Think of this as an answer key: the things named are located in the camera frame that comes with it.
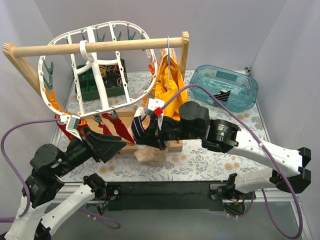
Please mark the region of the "white clip sock hanger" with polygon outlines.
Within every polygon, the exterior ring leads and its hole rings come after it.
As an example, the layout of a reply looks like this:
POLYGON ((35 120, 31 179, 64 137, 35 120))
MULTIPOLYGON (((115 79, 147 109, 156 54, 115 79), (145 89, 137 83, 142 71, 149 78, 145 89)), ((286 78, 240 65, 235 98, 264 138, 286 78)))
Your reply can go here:
POLYGON ((68 31, 54 38, 48 45, 39 46, 36 51, 38 61, 38 77, 40 96, 44 103, 57 115, 65 114, 65 112, 56 108, 55 101, 51 99, 53 87, 47 82, 43 73, 43 65, 47 56, 67 55, 71 57, 71 67, 74 74, 74 83, 77 89, 77 100, 79 103, 79 112, 77 115, 80 118, 88 118, 91 116, 116 111, 118 109, 132 106, 147 97, 156 84, 157 74, 152 75, 149 87, 143 91, 142 95, 137 98, 131 98, 128 92, 128 83, 124 80, 122 87, 125 94, 125 103, 118 105, 109 105, 108 94, 105 89, 103 77, 99 66, 117 65, 120 70, 120 75, 124 75, 124 68, 121 64, 120 52, 129 50, 145 50, 147 57, 153 67, 157 67, 156 55, 154 47, 151 45, 153 40, 148 34, 138 25, 127 21, 109 21, 97 25, 83 27, 77 30, 68 31), (114 28, 118 25, 126 26, 128 29, 134 29, 141 34, 141 39, 134 39, 133 34, 127 35, 127 40, 120 40, 119 36, 115 35, 114 28), (95 80, 101 109, 86 113, 83 106, 83 98, 81 95, 81 86, 79 75, 92 70, 95 80))

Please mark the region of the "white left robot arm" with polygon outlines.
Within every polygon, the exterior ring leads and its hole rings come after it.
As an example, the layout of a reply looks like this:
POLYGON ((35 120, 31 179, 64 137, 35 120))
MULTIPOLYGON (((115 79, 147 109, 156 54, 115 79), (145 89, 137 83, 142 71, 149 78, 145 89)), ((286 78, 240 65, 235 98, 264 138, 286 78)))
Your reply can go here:
POLYGON ((30 161, 32 172, 24 182, 20 207, 2 240, 49 240, 71 215, 91 200, 104 200, 107 183, 96 173, 84 176, 79 188, 59 206, 46 213, 58 191, 65 185, 61 178, 93 158, 106 163, 126 143, 121 137, 96 133, 85 127, 81 138, 74 137, 66 151, 53 144, 40 146, 30 161))

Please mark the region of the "teal transparent plastic bin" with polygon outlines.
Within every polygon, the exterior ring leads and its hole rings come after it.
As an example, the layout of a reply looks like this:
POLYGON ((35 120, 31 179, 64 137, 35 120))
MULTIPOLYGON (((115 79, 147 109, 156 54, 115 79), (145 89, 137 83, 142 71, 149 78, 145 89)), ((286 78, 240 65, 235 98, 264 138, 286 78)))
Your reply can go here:
POLYGON ((228 101, 221 103, 236 113, 252 108, 259 91, 257 81, 251 76, 208 64, 194 71, 190 84, 202 86, 212 95, 221 90, 231 91, 228 101))

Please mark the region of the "yellow garment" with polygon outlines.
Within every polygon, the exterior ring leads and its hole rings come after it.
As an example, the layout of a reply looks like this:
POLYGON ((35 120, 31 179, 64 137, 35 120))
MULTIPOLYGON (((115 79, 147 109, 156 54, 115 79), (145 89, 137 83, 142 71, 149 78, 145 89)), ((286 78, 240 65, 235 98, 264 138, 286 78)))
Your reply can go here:
MULTIPOLYGON (((168 64, 168 56, 165 55, 160 64, 155 84, 155 97, 167 103, 180 89, 185 86, 180 66, 175 58, 170 57, 170 65, 168 64)), ((188 93, 182 91, 177 97, 164 109, 164 116, 174 120, 180 120, 179 109, 182 104, 188 101, 188 93)))

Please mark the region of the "wooden clothes rack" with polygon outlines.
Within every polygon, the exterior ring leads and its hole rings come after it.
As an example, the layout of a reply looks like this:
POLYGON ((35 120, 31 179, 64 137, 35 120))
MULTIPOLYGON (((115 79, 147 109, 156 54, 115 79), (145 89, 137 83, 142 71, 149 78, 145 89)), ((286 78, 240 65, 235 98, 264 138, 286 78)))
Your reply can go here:
POLYGON ((181 74, 183 75, 185 73, 190 42, 189 33, 187 31, 182 32, 181 37, 150 39, 145 35, 143 39, 123 41, 118 41, 113 37, 112 41, 102 42, 95 41, 92 27, 87 27, 85 31, 91 41, 82 40, 79 43, 68 42, 67 44, 57 44, 55 40, 52 40, 48 45, 26 47, 17 47, 13 43, 5 43, 2 47, 5 57, 20 72, 38 95, 42 97, 49 109, 58 116, 56 118, 58 127, 67 126, 73 115, 57 108, 58 103, 53 100, 52 91, 45 83, 42 65, 47 56, 70 55, 71 57, 74 57, 75 54, 81 54, 86 60, 86 65, 82 68, 74 67, 74 75, 78 76, 88 69, 93 70, 102 109, 94 110, 89 113, 85 113, 84 110, 81 109, 79 113, 75 115, 78 119, 90 119, 95 115, 101 115, 107 112, 117 111, 124 107, 133 106, 152 91, 157 78, 155 74, 152 76, 152 81, 148 89, 146 89, 141 96, 138 98, 130 98, 129 93, 126 92, 126 103, 115 106, 109 105, 107 91, 103 87, 101 73, 98 68, 100 65, 120 65, 121 60, 119 54, 121 51, 149 50, 152 56, 152 64, 156 66, 157 60, 154 53, 155 49, 162 49, 164 47, 180 48, 179 66, 181 74))

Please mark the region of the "black white striped sock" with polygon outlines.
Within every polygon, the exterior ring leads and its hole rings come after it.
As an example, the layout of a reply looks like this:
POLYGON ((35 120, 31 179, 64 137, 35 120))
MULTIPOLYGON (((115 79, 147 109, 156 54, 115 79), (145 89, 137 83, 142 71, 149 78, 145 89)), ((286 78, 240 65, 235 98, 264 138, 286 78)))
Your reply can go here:
POLYGON ((214 97, 220 102, 227 102, 230 97, 231 91, 222 89, 219 93, 215 94, 214 97))

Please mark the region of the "red christmas sock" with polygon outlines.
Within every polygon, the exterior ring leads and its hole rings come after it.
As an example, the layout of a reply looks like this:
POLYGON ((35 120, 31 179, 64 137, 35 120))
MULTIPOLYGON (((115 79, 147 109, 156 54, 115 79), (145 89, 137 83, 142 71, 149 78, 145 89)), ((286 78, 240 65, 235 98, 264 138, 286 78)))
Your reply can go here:
POLYGON ((93 120, 99 128, 98 133, 121 137, 126 146, 120 151, 121 154, 133 154, 137 148, 132 134, 129 131, 129 125, 124 120, 132 120, 132 110, 114 110, 112 112, 95 115, 93 120))
MULTIPOLYGON (((57 126, 60 128, 60 130, 64 133, 64 135, 70 140, 72 141, 73 138, 75 137, 74 135, 72 135, 71 133, 67 132, 66 130, 66 126, 67 123, 63 123, 61 121, 57 121, 56 122, 57 126)), ((85 119, 81 119, 79 121, 78 127, 77 127, 77 131, 80 132, 84 127, 88 126, 88 122, 85 119)))

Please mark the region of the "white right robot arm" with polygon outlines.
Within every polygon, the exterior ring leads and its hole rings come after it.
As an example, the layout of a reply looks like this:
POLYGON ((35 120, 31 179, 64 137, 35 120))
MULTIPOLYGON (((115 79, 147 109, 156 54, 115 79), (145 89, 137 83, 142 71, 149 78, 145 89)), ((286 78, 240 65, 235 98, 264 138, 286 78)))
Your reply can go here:
POLYGON ((195 101, 188 101, 179 108, 179 120, 156 116, 154 111, 139 107, 131 131, 138 145, 164 150, 167 141, 200 139, 201 146, 209 151, 237 155, 265 166, 255 172, 230 174, 226 183, 214 188, 224 199, 237 199, 267 188, 300 194, 311 184, 311 171, 306 169, 311 160, 310 149, 292 150, 267 141, 258 143, 238 125, 211 119, 209 110, 195 101))

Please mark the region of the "white orange patterned cloth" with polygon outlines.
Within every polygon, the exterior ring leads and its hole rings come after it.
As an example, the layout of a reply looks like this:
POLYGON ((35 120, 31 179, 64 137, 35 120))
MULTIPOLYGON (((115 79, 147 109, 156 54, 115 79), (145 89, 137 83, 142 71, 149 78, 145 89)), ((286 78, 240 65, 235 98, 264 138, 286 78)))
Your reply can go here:
MULTIPOLYGON (((161 60, 163 59, 164 56, 167 56, 167 54, 168 54, 167 48, 162 48, 160 50, 159 59, 158 59, 158 63, 157 63, 157 69, 158 70, 159 70, 159 65, 161 63, 161 60)), ((175 50, 173 48, 170 49, 170 57, 175 58, 175 61, 178 63, 178 59, 177 59, 175 50)), ((145 108, 145 106, 147 104, 147 101, 148 101, 147 98, 144 99, 143 100, 143 104, 142 104, 141 107, 145 108)), ((146 115, 145 119, 142 122, 142 125, 143 125, 145 130, 149 126, 150 120, 151 120, 151 117, 149 115, 146 115)), ((134 154, 135 154, 135 157, 137 158, 137 160, 139 162, 149 163, 150 165, 158 166, 158 165, 160 165, 161 163, 163 163, 166 160, 167 152, 168 151, 166 149, 161 150, 159 148, 155 148, 155 147, 152 147, 152 146, 146 146, 145 148, 139 148, 138 147, 137 151, 134 154)))

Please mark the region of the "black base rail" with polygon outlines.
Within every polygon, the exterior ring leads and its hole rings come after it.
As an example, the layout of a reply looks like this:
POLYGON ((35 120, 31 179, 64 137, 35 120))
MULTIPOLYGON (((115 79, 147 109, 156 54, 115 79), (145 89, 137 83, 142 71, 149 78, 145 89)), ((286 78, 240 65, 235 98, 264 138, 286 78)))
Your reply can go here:
POLYGON ((243 212, 243 202, 252 197, 252 192, 232 192, 226 181, 118 181, 109 182, 105 196, 87 203, 86 209, 100 215, 126 210, 223 211, 224 201, 235 201, 243 212))

